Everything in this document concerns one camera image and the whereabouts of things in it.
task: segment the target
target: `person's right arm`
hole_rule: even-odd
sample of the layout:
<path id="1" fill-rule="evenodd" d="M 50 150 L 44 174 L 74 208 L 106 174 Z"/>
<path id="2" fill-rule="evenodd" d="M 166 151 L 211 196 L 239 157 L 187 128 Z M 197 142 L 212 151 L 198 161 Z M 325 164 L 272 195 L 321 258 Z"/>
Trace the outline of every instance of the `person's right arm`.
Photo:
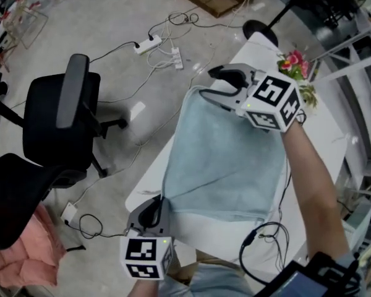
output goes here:
<path id="1" fill-rule="evenodd" d="M 320 251 L 338 259 L 349 252 L 349 246 L 330 174 L 297 121 L 282 139 L 305 224 L 309 258 Z"/>

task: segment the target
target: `light blue towel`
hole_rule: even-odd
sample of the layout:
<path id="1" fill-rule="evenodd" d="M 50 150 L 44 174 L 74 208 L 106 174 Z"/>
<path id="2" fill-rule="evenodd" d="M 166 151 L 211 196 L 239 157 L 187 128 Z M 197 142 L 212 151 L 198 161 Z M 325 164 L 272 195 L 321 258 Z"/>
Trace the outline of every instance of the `light blue towel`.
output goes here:
<path id="1" fill-rule="evenodd" d="M 284 164 L 279 132 L 263 132 L 201 97 L 184 98 L 162 193 L 173 212 L 266 219 Z"/>

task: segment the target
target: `pink padded fabric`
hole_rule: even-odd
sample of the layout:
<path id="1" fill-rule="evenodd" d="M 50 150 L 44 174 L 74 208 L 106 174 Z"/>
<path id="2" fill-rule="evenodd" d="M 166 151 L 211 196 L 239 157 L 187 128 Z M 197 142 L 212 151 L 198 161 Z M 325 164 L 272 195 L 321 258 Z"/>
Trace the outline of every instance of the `pink padded fabric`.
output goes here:
<path id="1" fill-rule="evenodd" d="M 57 285 L 59 261 L 66 254 L 54 225 L 40 204 L 19 239 L 0 251 L 0 285 Z"/>

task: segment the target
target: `device screen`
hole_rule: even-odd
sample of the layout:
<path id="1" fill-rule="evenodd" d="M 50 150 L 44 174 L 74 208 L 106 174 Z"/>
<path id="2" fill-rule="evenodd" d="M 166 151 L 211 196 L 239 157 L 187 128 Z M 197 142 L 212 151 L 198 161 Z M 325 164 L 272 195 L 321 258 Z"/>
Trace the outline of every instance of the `device screen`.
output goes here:
<path id="1" fill-rule="evenodd" d="M 327 287 L 315 282 L 300 272 L 294 272 L 271 296 L 322 297 L 326 292 Z"/>

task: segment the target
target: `person's left arm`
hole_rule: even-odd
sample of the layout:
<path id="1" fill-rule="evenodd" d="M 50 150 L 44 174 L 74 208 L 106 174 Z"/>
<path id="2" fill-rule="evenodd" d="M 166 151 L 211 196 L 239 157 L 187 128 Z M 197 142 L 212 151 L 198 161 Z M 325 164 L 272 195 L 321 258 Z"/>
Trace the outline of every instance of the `person's left arm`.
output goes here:
<path id="1" fill-rule="evenodd" d="M 158 282 L 155 280 L 138 280 L 128 297 L 158 297 Z"/>

